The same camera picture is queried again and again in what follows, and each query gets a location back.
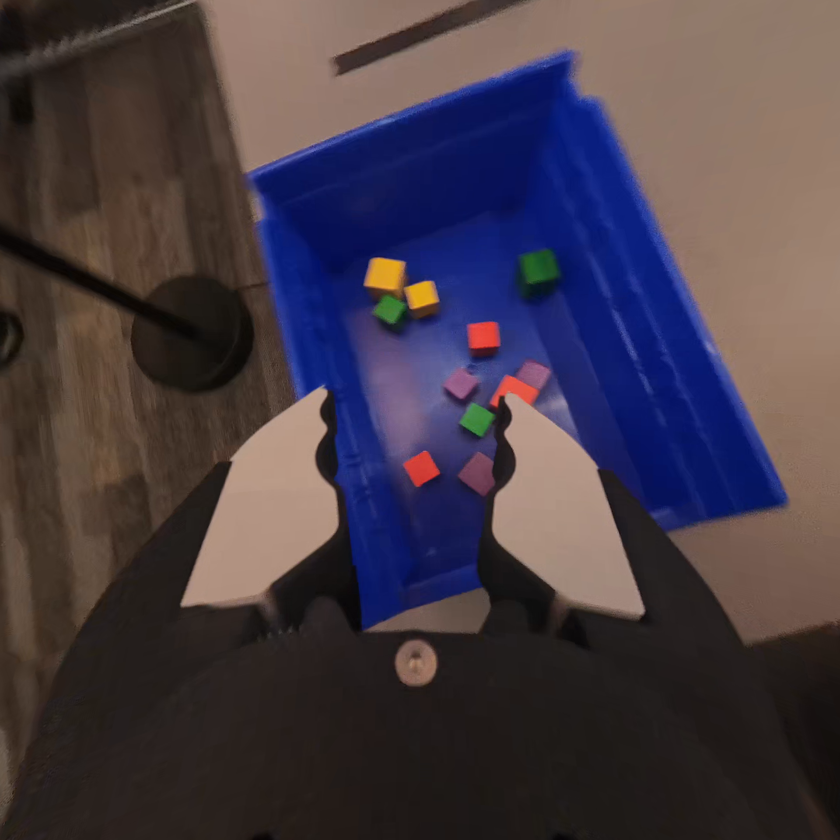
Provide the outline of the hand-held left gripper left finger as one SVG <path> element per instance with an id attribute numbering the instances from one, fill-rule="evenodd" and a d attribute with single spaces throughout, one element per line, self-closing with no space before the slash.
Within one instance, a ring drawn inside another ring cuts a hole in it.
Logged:
<path id="1" fill-rule="evenodd" d="M 278 607 L 326 595 L 360 606 L 335 439 L 319 387 L 254 433 L 230 460 L 181 605 Z"/>

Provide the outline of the black stand leg bar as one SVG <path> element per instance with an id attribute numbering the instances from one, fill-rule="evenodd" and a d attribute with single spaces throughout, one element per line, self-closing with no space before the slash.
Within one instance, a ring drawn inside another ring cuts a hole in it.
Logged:
<path id="1" fill-rule="evenodd" d="M 47 250 L 4 224 L 1 226 L 1 250 L 7 256 L 60 278 L 73 287 L 130 312 L 136 318 L 150 322 L 164 331 L 174 333 L 185 340 L 208 343 L 208 337 L 196 325 Z"/>

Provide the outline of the black table leg base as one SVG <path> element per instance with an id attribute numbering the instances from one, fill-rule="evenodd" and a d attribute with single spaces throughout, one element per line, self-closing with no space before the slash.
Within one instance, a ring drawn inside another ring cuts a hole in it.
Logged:
<path id="1" fill-rule="evenodd" d="M 133 321 L 130 346 L 143 374 L 182 392 L 209 392 L 231 382 L 254 348 L 254 321 L 238 290 L 204 276 L 180 276 L 148 297 L 201 333 L 188 339 L 145 318 Z"/>

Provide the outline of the yellow wooden cube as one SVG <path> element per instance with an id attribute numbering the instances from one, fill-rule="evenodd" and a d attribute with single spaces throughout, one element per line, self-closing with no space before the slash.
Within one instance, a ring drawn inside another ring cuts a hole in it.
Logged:
<path id="1" fill-rule="evenodd" d="M 404 298 L 415 320 L 432 317 L 439 312 L 440 300 L 434 281 L 423 280 L 404 287 Z"/>
<path id="2" fill-rule="evenodd" d="M 364 289 L 373 300 L 378 301 L 383 297 L 403 300 L 406 283 L 407 267 L 404 260 L 385 257 L 369 260 L 364 274 Z"/>

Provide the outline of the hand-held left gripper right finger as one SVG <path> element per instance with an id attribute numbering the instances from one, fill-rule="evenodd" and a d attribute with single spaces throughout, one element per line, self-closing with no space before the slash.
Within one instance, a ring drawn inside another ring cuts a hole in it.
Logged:
<path id="1" fill-rule="evenodd" d="M 490 603 L 519 604 L 531 630 L 572 611 L 645 615 L 596 462 L 517 395 L 500 399 L 477 570 Z"/>

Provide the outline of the blue plastic container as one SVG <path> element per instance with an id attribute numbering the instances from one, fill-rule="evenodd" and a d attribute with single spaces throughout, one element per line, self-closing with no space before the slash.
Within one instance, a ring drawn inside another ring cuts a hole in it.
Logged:
<path id="1" fill-rule="evenodd" d="M 486 406 L 525 360 L 536 402 L 615 472 L 665 530 L 776 508 L 781 478 L 651 214 L 601 104 L 559 54 L 338 134 L 250 173 L 297 394 L 334 393 L 339 483 L 362 617 L 475 590 L 482 499 L 458 472 L 495 453 L 443 391 L 459 367 Z M 518 257 L 552 249 L 548 295 L 523 299 Z M 438 314 L 383 329 L 369 260 L 432 280 Z M 466 326 L 500 349 L 471 358 Z M 420 488 L 403 462 L 427 450 Z"/>

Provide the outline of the black round stand foot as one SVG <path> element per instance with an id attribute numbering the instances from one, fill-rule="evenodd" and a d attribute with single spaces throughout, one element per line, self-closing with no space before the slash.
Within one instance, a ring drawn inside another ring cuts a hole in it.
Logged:
<path id="1" fill-rule="evenodd" d="M 25 339 L 23 323 L 17 314 L 1 310 L 1 371 L 18 357 Z"/>

